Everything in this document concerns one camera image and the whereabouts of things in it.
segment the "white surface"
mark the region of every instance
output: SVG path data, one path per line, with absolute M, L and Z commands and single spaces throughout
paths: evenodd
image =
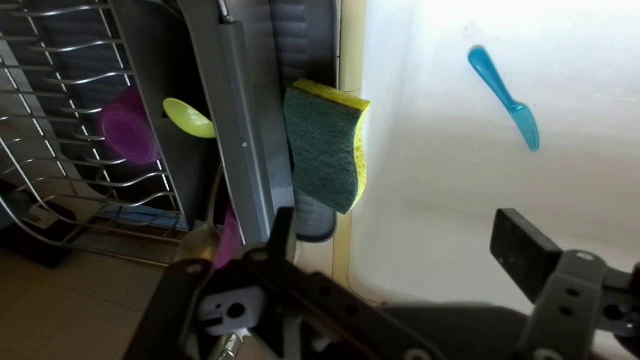
M 352 286 L 384 301 L 527 302 L 488 254 L 498 206 L 561 249 L 640 260 L 637 3 L 367 3 L 370 184 Z M 530 155 L 465 55 L 483 45 L 539 129 Z

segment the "dish rack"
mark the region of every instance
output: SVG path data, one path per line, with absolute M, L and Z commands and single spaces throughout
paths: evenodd
M 165 96 L 204 102 L 183 22 L 139 3 L 139 22 L 153 28 L 146 49 L 132 49 L 132 34 L 118 27 L 125 8 L 115 0 L 0 4 L 0 179 L 14 187 L 2 208 L 43 244 L 168 264 L 206 206 L 218 156 L 214 142 L 179 134 L 160 108 Z M 115 156 L 95 127 L 101 108 L 129 87 L 162 153 L 147 166 Z M 54 241 L 38 233 L 12 205 L 17 192 L 71 230 Z

